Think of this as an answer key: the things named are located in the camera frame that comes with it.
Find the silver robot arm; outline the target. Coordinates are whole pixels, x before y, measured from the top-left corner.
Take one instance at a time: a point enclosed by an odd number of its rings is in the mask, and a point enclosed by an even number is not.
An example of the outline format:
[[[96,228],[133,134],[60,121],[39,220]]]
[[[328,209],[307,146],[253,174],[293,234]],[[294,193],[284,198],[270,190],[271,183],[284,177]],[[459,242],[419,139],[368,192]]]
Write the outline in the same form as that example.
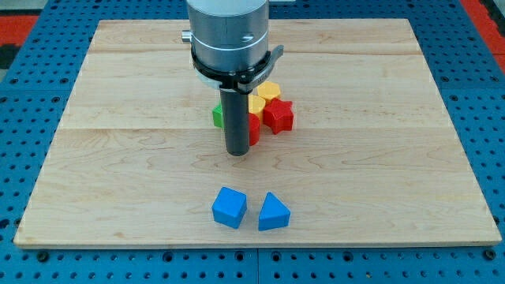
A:
[[[268,49],[267,0],[187,0],[190,28],[183,39],[203,65],[243,71]]]

